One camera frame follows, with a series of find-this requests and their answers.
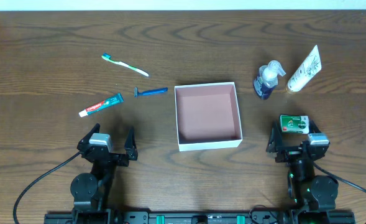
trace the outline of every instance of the lotion tube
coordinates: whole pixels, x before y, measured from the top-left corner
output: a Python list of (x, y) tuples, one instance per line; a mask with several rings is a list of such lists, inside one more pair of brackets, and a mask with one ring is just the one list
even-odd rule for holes
[(320, 70), (321, 58), (319, 57), (318, 46), (309, 53), (304, 62), (297, 69), (295, 74), (289, 79), (286, 84), (288, 93), (294, 94), (300, 91)]

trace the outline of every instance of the green soap package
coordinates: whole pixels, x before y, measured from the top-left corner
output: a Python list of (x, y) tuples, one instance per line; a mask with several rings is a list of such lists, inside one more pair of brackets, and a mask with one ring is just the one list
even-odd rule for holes
[(280, 124), (283, 133), (309, 133), (308, 116), (281, 115)]

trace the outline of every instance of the wood grain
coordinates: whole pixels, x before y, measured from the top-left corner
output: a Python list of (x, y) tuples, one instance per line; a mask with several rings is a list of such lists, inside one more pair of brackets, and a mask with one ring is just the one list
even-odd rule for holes
[[(323, 69), (296, 95), (285, 85), (318, 44)], [(104, 52), (152, 77), (105, 62)], [(278, 60), (287, 76), (267, 101), (254, 94), (259, 66)], [(178, 152), (173, 92), (141, 90), (233, 81), (244, 140), (237, 149)], [(121, 92), (125, 102), (79, 118)], [(266, 156), (279, 114), (308, 114), (331, 140), (323, 168), (366, 188), (366, 11), (0, 12), (0, 223), (36, 177), (76, 152), (93, 127), (122, 150), (129, 126), (139, 160), (120, 167), (115, 207), (249, 210), (282, 206), (287, 169)], [(36, 184), (18, 209), (21, 223), (73, 206), (70, 182), (90, 171), (75, 159)], [(338, 208), (366, 221), (366, 194), (341, 184)]]

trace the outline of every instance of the white box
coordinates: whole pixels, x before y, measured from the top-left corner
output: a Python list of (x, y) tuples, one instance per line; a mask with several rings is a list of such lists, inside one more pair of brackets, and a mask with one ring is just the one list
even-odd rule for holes
[(234, 82), (175, 86), (180, 151), (238, 147), (242, 142)]

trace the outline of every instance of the soap dispenser bottle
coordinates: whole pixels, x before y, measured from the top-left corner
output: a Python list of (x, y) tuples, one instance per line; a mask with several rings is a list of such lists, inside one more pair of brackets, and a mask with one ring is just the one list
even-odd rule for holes
[(253, 81), (253, 87), (258, 97), (262, 100), (268, 99), (271, 92), (278, 85), (277, 76), (284, 76), (286, 72), (276, 60), (272, 60), (268, 65), (263, 65), (258, 70), (258, 75)]

